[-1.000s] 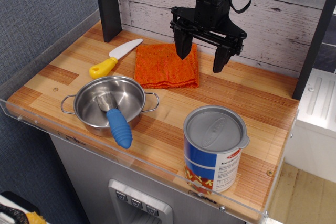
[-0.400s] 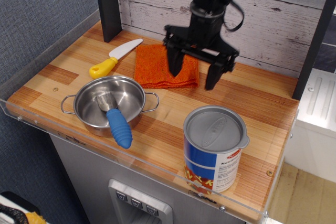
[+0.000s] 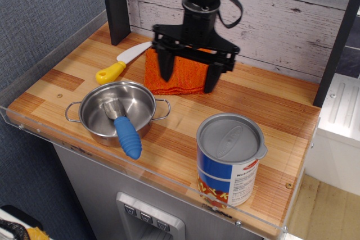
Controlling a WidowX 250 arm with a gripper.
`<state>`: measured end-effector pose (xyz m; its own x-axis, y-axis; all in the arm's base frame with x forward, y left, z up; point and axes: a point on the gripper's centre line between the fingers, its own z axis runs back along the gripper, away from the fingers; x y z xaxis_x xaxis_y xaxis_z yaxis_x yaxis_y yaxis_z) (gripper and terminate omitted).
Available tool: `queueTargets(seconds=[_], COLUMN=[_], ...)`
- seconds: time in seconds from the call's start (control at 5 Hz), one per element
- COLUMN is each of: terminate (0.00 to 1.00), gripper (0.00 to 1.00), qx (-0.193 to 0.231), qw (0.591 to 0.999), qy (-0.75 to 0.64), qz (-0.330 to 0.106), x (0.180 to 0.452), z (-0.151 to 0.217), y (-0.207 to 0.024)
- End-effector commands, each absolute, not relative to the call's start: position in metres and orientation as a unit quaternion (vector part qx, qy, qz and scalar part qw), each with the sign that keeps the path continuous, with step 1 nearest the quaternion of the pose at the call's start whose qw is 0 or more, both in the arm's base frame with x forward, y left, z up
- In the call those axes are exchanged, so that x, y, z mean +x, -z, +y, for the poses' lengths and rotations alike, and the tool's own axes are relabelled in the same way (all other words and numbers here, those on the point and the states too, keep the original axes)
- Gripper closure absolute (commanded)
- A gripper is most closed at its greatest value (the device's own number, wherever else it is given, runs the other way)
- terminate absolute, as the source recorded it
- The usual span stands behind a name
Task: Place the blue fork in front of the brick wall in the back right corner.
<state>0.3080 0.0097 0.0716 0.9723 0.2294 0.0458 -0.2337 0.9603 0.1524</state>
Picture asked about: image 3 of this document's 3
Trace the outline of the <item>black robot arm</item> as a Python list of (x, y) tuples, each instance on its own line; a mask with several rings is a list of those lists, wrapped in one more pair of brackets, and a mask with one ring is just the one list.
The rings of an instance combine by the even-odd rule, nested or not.
[[(242, 10), (238, 0), (230, 0)], [(222, 38), (214, 25), (220, 15), (221, 0), (182, 0), (183, 23), (154, 25), (152, 46), (157, 53), (160, 76), (169, 81), (175, 57), (183, 57), (208, 66), (204, 92), (213, 91), (222, 73), (232, 71), (240, 48)]]

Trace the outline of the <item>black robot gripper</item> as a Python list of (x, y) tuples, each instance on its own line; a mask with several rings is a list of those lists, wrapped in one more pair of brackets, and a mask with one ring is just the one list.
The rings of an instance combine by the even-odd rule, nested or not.
[(158, 55), (160, 75), (165, 81), (172, 77), (174, 58), (181, 56), (208, 65), (204, 93), (211, 93), (222, 72), (232, 71), (240, 48), (219, 36), (215, 19), (221, 17), (220, 1), (199, 6), (182, 0), (183, 24), (155, 24), (152, 47)]

